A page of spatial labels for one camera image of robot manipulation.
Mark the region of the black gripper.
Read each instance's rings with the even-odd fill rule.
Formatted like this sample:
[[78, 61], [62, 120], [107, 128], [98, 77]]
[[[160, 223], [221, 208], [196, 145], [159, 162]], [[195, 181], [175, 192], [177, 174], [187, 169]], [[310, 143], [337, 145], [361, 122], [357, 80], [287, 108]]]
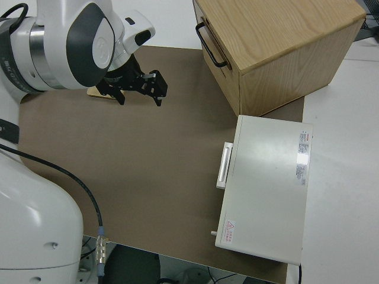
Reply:
[[123, 91], [136, 91], [150, 96], [160, 107], [162, 99], [166, 97], [168, 85], [160, 71], [153, 70], [145, 74], [136, 58], [131, 57], [118, 69], [108, 71], [97, 84], [97, 90], [103, 96], [109, 95], [116, 99], [120, 105], [125, 103]]

